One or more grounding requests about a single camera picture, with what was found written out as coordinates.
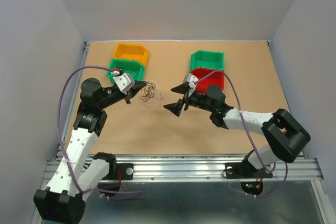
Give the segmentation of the green plastic bin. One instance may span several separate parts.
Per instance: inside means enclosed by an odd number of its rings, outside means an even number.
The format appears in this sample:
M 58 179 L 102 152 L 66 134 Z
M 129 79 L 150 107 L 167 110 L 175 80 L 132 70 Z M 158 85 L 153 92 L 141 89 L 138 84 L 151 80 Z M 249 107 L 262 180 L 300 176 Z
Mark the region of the green plastic bin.
M 112 59 L 109 65 L 110 69 L 121 69 L 129 73 L 136 81 L 142 81 L 144 78 L 145 67 L 137 61 Z
M 225 54 L 223 52 L 198 50 L 191 54 L 190 71 L 195 68 L 225 69 Z

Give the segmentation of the yellow plastic bin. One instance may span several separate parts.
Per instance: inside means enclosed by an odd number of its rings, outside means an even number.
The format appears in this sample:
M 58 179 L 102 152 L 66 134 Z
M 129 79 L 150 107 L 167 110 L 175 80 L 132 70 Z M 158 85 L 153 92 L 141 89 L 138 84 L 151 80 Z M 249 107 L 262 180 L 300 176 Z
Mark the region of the yellow plastic bin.
M 146 67 L 149 51 L 141 44 L 119 42 L 112 55 L 113 59 L 137 61 Z

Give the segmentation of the red plastic bin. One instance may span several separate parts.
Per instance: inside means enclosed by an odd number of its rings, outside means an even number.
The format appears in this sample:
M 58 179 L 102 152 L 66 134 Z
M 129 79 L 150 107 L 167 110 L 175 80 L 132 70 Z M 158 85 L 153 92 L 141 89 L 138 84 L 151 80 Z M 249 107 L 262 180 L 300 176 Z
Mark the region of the red plastic bin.
M 195 69 L 191 70 L 190 73 L 193 74 L 194 76 L 196 76 L 200 80 L 201 78 L 205 77 L 206 75 L 208 75 L 212 71 L 214 71 L 214 69 L 200 68 L 199 67 L 199 68 L 195 68 Z M 206 89 L 210 85 L 218 86 L 222 90 L 224 90 L 224 87 L 225 87 L 224 75 L 220 72 L 212 74 L 211 76 L 209 76 L 205 80 L 199 82 L 197 84 L 197 87 L 196 87 L 195 91 L 204 94 L 206 92 Z

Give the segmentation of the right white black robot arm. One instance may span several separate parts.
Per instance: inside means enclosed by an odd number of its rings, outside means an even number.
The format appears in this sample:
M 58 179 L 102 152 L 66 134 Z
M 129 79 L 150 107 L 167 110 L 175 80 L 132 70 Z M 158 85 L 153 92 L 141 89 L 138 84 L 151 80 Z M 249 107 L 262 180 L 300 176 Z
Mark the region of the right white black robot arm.
M 172 91 L 181 93 L 183 97 L 164 105 L 164 108 L 176 116 L 192 106 L 210 112 L 209 118 L 217 127 L 244 130 L 247 135 L 256 133 L 265 137 L 267 144 L 254 148 L 241 165 L 243 174 L 248 177 L 277 161 L 293 163 L 311 140 L 307 130 L 285 109 L 274 113 L 241 111 L 227 105 L 224 93 L 215 85 L 210 85 L 205 93 L 195 92 L 187 84 L 174 87 Z

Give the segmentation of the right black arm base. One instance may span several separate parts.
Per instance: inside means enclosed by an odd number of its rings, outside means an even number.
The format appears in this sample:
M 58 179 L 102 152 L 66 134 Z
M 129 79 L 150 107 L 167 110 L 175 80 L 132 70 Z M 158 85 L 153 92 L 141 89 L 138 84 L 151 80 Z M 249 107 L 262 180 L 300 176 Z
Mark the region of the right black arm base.
M 222 176 L 228 179 L 252 179 L 262 175 L 263 178 L 273 178 L 273 174 L 267 173 L 264 168 L 255 169 L 244 162 L 226 163 Z

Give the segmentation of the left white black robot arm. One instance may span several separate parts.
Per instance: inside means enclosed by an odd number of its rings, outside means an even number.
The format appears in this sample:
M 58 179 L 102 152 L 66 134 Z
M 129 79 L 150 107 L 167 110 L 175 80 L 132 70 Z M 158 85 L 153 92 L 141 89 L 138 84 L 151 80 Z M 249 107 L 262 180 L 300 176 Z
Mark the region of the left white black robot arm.
M 114 84 L 107 88 L 96 78 L 81 84 L 81 102 L 68 147 L 45 189 L 34 194 L 35 206 L 43 220 L 79 223 L 86 201 L 98 183 L 116 175 L 117 163 L 113 154 L 97 154 L 87 169 L 84 164 L 107 120 L 105 108 L 121 100 L 130 104 L 145 85 L 145 81 L 135 81 L 127 73 L 115 77 Z

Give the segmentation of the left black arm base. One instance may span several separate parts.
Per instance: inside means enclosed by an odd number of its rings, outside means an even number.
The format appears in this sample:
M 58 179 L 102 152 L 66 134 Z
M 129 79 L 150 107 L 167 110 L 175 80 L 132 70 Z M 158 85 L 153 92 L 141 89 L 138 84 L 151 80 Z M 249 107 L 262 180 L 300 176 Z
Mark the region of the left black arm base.
M 102 180 L 132 180 L 134 173 L 133 163 L 117 163 L 115 172 L 110 172 Z

